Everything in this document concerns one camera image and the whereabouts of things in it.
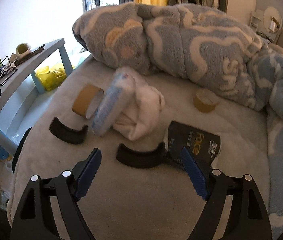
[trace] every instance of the white towel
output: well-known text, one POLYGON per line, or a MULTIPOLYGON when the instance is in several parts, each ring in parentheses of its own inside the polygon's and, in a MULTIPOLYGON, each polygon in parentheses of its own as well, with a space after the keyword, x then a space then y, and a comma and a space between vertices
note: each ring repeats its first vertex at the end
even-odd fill
POLYGON ((135 94, 135 80, 126 73, 115 72, 114 80, 100 103, 93 123, 94 134, 104 135, 135 94))
POLYGON ((135 141, 152 132, 158 125, 165 100, 156 88, 149 86, 145 79, 132 68, 123 67, 117 71, 135 79, 136 91, 129 105, 116 119, 113 128, 130 141, 135 141))

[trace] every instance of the fuzzy blanket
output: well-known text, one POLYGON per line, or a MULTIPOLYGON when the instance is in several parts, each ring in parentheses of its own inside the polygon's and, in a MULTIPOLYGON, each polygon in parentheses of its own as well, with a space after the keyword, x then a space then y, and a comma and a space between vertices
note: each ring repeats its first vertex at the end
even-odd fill
POLYGON ((83 14, 73 32, 111 68, 165 71, 256 111, 269 105, 269 212, 274 239, 283 232, 283 55, 248 26, 193 4, 99 7, 83 14))

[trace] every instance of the tape roll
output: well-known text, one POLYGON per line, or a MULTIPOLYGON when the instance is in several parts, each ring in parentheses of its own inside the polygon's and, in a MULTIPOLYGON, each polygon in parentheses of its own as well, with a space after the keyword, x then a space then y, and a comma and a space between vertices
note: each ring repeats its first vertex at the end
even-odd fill
POLYGON ((198 89, 193 98, 194 106, 202 113, 209 113, 215 110, 220 99, 208 89, 198 89))
POLYGON ((90 119, 96 112, 104 97, 104 91, 91 84, 87 84, 77 96, 72 111, 86 119, 90 119))

